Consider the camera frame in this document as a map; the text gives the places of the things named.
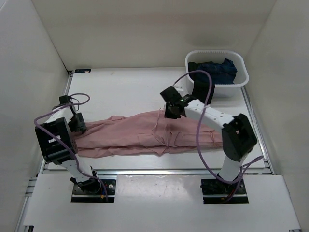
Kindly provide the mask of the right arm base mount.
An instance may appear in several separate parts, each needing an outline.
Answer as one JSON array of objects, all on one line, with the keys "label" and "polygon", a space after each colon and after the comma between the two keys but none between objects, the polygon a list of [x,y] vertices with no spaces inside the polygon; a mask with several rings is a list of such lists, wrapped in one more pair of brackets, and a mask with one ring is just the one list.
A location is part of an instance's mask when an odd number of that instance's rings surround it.
[{"label": "right arm base mount", "polygon": [[217,179],[201,179],[203,204],[248,204],[248,196],[244,180],[227,184]]}]

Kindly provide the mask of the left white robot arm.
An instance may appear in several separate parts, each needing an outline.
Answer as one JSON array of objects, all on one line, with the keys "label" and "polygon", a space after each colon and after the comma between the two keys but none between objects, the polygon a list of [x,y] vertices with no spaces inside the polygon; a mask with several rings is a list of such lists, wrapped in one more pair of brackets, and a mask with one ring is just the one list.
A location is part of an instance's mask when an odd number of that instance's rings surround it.
[{"label": "left white robot arm", "polygon": [[105,185],[95,169],[81,162],[78,155],[73,134],[83,134],[87,130],[79,108],[90,101],[90,96],[80,93],[87,97],[87,100],[80,102],[75,98],[77,95],[60,96],[59,104],[51,112],[35,118],[35,133],[46,163],[65,168],[71,174],[70,181],[82,191],[105,195]]}]

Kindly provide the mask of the pink trousers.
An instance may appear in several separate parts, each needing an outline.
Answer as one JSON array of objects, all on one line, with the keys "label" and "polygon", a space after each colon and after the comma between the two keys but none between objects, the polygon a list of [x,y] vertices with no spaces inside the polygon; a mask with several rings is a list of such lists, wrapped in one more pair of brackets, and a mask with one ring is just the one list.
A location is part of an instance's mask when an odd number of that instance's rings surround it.
[{"label": "pink trousers", "polygon": [[[81,157],[133,156],[182,153],[195,150],[198,121],[191,118],[169,119],[164,111],[134,116],[111,116],[86,123],[86,132],[74,133]],[[222,147],[222,136],[201,125],[201,148]]]}]

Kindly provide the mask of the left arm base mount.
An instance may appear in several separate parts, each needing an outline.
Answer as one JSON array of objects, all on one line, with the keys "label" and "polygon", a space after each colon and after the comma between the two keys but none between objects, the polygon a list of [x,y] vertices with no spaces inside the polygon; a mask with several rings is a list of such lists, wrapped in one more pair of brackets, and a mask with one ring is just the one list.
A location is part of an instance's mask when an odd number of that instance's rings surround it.
[{"label": "left arm base mount", "polygon": [[116,192],[116,179],[90,178],[84,182],[77,182],[71,177],[73,183],[71,202],[72,203],[114,203]]}]

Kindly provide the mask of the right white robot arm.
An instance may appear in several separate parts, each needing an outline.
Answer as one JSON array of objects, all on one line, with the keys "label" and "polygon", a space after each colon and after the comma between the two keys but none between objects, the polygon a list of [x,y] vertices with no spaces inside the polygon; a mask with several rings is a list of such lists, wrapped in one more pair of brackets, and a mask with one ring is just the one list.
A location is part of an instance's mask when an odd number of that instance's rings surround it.
[{"label": "right white robot arm", "polygon": [[[187,94],[163,97],[166,108],[165,117],[178,119],[182,116],[198,120],[196,145],[200,159],[206,169],[217,179],[217,188],[228,193],[235,183],[242,179],[242,165],[248,154],[257,144],[253,128],[244,114],[233,116],[211,108],[199,99]],[[224,163],[215,174],[204,160],[201,153],[201,125],[209,126],[222,136]]]}]

